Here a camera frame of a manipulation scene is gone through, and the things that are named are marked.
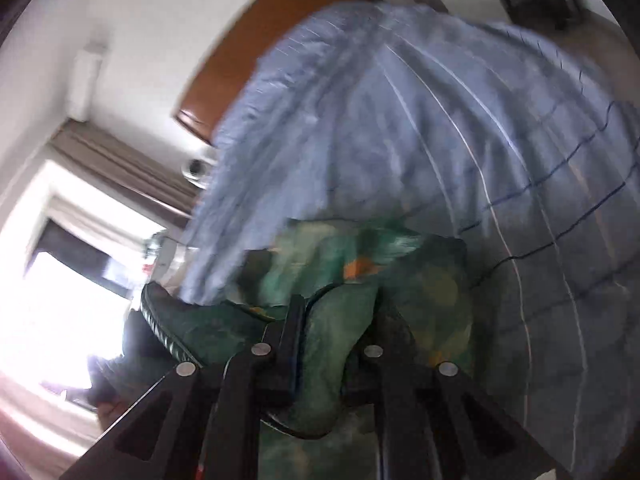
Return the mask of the green patterned silk jacket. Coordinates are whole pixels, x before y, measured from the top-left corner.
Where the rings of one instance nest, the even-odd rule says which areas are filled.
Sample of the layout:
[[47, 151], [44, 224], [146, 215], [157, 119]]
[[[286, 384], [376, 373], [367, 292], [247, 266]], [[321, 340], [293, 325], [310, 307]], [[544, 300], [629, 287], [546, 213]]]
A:
[[156, 283], [141, 310], [181, 361], [224, 364], [306, 300], [302, 374], [293, 405], [260, 433], [263, 479], [371, 479], [373, 415], [346, 408], [355, 348], [377, 313], [416, 349], [416, 362], [472, 370], [472, 300], [466, 247], [457, 237], [396, 223], [294, 221], [265, 250], [249, 252], [222, 297], [186, 304]]

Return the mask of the white air conditioner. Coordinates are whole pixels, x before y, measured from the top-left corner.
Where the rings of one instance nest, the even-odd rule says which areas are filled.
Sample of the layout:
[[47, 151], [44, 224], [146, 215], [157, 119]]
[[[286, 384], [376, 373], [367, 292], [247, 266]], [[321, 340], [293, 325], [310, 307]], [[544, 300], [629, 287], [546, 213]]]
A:
[[94, 92], [107, 52], [105, 42], [89, 42], [74, 57], [66, 92], [65, 110], [75, 122], [89, 119]]

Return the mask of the white round fan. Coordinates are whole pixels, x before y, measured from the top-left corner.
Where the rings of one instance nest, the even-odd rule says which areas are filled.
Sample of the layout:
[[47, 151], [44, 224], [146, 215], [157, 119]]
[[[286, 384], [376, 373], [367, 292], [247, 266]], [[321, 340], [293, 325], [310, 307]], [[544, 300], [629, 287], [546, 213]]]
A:
[[182, 165], [181, 172], [189, 183], [200, 190], [206, 190], [212, 168], [213, 164], [209, 160], [192, 158]]

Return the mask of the wooden headboard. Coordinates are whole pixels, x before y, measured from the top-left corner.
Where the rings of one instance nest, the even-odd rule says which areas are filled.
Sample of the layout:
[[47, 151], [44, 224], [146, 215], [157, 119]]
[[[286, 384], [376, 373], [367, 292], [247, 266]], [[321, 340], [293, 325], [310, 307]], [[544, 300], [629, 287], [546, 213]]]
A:
[[183, 92], [175, 120], [196, 138], [209, 142], [269, 48], [308, 15], [341, 1], [348, 0], [254, 0], [196, 72]]

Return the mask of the beige curtain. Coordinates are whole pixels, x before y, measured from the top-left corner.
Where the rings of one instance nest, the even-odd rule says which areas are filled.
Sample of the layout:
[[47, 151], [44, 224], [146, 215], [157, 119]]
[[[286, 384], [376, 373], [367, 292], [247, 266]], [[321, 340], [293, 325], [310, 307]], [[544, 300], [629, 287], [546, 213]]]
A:
[[173, 226], [183, 228], [189, 222], [196, 187], [111, 133], [70, 119], [50, 145], [73, 166]]

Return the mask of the blue checked duvet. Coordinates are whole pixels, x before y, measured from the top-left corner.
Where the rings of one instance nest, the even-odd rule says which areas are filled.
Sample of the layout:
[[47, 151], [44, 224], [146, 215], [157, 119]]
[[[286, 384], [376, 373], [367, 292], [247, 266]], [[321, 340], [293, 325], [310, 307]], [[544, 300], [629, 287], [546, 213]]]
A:
[[486, 390], [577, 479], [639, 421], [639, 113], [534, 32], [428, 6], [314, 14], [260, 60], [181, 296], [210, 304], [288, 220], [397, 219], [464, 240]]

